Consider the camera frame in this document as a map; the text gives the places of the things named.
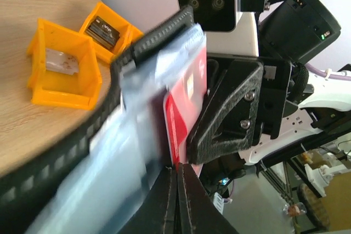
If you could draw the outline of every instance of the bolt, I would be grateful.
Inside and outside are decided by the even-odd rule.
[[[264,10],[268,11],[270,9],[270,3],[267,2],[265,5],[264,5]]]
[[[244,99],[246,101],[252,101],[254,99],[254,92],[250,91],[247,94],[244,95]]]
[[[242,129],[247,130],[248,128],[250,128],[250,120],[242,120],[240,122],[240,126]]]

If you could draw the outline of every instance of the table top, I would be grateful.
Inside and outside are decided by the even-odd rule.
[[[0,0],[0,176],[53,145],[92,111],[31,104],[27,88],[31,59],[26,48],[37,18],[78,31],[99,0]],[[110,85],[109,66],[99,61],[103,85]]]

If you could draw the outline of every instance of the red and white package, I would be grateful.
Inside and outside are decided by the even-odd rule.
[[[200,115],[207,90],[206,44],[199,47],[193,63],[165,96],[165,112],[172,164],[187,163],[186,137]],[[192,165],[199,176],[202,165]]]

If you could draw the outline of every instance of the orange plastic bin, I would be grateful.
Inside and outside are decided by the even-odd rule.
[[[46,48],[77,58],[79,72],[73,75],[46,69]],[[79,34],[44,19],[38,19],[38,29],[27,54],[32,55],[32,103],[91,110],[97,104],[102,78],[88,36]]]
[[[99,43],[94,42],[97,57],[110,64],[115,59],[116,55],[119,55],[122,51],[124,51],[124,49],[130,45],[131,41],[133,41],[131,39],[131,33],[135,37],[140,34],[142,35],[142,33],[136,27],[131,25],[127,20],[106,6],[103,2],[99,2],[96,5],[94,10],[86,18],[83,26],[79,30],[79,33],[88,36],[85,31],[97,16],[101,17],[104,21],[106,21],[120,33],[120,38],[118,39],[112,51],[109,51]]]

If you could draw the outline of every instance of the wooden table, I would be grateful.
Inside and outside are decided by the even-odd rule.
[[[0,176],[41,153],[92,112],[31,104],[26,87],[31,60],[26,56],[44,18],[78,31],[99,0],[0,0]],[[103,86],[110,85],[107,64],[99,62]]]

